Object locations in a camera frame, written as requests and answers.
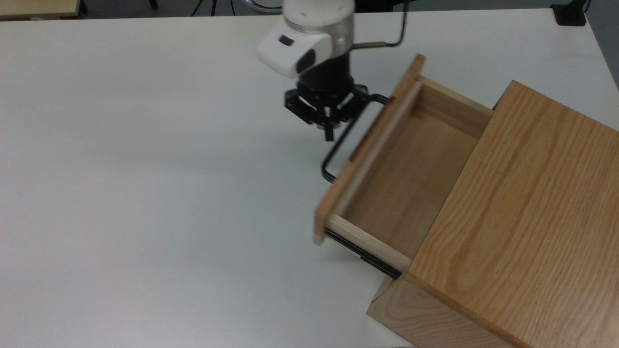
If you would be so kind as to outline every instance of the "wooden box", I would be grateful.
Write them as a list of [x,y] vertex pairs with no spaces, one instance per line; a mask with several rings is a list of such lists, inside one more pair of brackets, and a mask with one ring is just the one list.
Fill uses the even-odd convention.
[[420,348],[619,347],[619,133],[512,82],[494,110],[417,56],[316,209]]

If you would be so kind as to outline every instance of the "wooden cabinet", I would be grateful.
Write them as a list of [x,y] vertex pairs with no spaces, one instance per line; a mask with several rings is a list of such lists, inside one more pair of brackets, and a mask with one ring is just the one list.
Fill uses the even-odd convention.
[[485,108],[423,60],[316,209],[315,242],[394,271],[368,314],[420,348],[619,347],[619,133],[517,82]]

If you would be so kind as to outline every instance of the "white table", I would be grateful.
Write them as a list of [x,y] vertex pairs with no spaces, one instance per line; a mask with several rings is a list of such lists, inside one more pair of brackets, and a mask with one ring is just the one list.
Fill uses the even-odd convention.
[[[1,347],[405,345],[364,314],[383,275],[311,242],[330,144],[254,57],[274,21],[0,23]],[[358,15],[357,41],[399,22]],[[353,53],[357,82],[389,95],[421,53],[486,106],[516,79],[619,129],[588,26],[543,9],[409,23],[400,48]]]

